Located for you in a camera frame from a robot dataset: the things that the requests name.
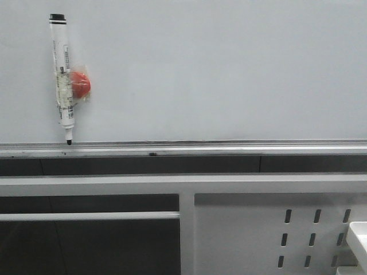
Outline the red round magnet taped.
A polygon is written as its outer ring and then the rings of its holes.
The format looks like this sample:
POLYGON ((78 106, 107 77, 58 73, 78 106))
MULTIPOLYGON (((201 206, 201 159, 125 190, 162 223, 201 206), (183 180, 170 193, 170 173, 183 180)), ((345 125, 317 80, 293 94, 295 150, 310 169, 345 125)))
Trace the red round magnet taped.
POLYGON ((70 80, 72 85, 74 105, 89 101, 92 88, 87 67, 85 65, 77 65, 72 67, 70 72, 70 80))

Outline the white whiteboard marker black tip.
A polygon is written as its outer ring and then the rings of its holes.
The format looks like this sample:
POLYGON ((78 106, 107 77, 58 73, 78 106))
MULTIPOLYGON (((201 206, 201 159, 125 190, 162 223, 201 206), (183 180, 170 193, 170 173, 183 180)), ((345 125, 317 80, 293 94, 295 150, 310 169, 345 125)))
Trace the white whiteboard marker black tip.
POLYGON ((67 21, 64 14, 51 13, 49 26, 52 37, 54 75, 56 77, 56 102, 60 125, 65 132, 65 141, 71 145, 75 127, 74 99, 71 82, 71 63, 69 58, 69 39, 67 21))

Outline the large white whiteboard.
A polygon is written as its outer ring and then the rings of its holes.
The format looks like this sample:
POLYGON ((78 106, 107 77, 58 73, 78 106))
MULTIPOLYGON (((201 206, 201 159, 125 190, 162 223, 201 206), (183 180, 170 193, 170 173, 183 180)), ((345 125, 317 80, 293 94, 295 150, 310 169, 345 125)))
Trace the large white whiteboard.
POLYGON ((366 154, 365 1, 2 1, 1 157, 366 154), (49 16, 91 97, 58 122, 49 16))

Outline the white perforated pegboard panel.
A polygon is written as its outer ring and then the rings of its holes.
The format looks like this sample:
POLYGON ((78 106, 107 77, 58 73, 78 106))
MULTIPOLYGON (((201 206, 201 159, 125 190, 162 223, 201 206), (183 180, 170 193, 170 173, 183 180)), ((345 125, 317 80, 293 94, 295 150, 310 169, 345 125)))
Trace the white perforated pegboard panel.
POLYGON ((197 194, 197 274, 334 274, 356 266, 348 225, 363 193, 197 194))

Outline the upper white plastic tray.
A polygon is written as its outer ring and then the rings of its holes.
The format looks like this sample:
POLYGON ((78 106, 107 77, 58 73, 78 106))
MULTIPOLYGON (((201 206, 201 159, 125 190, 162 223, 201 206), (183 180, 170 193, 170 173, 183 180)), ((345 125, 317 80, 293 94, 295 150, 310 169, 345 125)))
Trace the upper white plastic tray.
POLYGON ((346 242, 355 255, 359 266, 366 273, 366 222, 351 222, 346 242))

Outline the white plastic tray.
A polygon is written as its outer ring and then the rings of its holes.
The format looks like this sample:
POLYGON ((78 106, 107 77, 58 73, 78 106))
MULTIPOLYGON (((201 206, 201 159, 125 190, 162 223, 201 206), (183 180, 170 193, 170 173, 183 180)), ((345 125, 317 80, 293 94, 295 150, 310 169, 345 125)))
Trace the white plastic tray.
POLYGON ((366 222, 351 222, 346 242, 355 255, 359 266, 366 273, 366 222))
POLYGON ((339 266, 336 275, 366 275, 360 266, 339 266))

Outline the lower white plastic tray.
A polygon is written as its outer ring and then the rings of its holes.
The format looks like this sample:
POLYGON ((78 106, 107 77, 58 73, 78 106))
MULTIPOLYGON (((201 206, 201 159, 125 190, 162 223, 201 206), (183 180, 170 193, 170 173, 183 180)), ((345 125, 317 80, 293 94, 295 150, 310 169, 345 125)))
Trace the lower white plastic tray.
POLYGON ((339 266, 336 275, 366 275, 360 266, 339 266))

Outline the white metal stand frame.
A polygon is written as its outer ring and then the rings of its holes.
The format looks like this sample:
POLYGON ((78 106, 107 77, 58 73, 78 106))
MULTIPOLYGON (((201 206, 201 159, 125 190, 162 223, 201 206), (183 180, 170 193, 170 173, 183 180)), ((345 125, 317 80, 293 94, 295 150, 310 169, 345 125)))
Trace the white metal stand frame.
POLYGON ((181 273, 194 274, 195 194, 365 193, 365 174, 2 177, 1 196, 178 194, 181 273))

